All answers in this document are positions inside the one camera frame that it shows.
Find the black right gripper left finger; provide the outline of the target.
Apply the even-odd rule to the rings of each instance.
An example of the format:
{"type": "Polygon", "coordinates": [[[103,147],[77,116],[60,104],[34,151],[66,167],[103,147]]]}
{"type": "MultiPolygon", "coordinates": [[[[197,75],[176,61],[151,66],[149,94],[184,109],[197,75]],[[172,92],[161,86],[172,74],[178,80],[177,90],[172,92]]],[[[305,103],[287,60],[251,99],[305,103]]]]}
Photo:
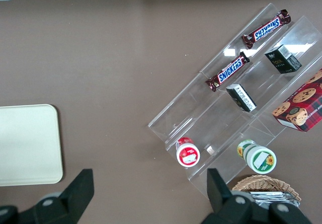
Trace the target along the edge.
{"type": "Polygon", "coordinates": [[[49,196],[32,208],[32,223],[78,223],[94,196],[92,169],[83,169],[59,196],[49,196]]]}

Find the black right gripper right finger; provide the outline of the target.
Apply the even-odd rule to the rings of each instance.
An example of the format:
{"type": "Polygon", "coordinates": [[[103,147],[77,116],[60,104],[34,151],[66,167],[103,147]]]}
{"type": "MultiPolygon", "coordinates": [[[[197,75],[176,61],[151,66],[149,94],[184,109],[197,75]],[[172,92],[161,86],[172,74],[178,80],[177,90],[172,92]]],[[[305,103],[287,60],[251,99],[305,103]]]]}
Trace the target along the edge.
{"type": "Polygon", "coordinates": [[[251,201],[244,196],[233,195],[216,168],[207,170],[207,194],[213,213],[203,223],[251,222],[251,201]]]}

